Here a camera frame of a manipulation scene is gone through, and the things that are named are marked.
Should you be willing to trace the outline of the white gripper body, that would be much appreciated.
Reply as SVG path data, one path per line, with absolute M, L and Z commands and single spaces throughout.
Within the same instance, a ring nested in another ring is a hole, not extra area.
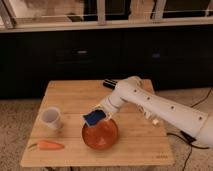
M 123 106 L 123 100 L 115 94 L 110 94 L 101 100 L 100 106 L 107 117 L 111 118 Z

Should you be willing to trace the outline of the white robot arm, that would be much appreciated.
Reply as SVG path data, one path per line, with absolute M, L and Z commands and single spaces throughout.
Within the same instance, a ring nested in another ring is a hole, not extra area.
M 143 88 L 142 79 L 137 76 L 118 81 L 115 89 L 101 100 L 100 106 L 112 116 L 125 102 L 142 106 L 213 148 L 213 115 L 149 93 Z

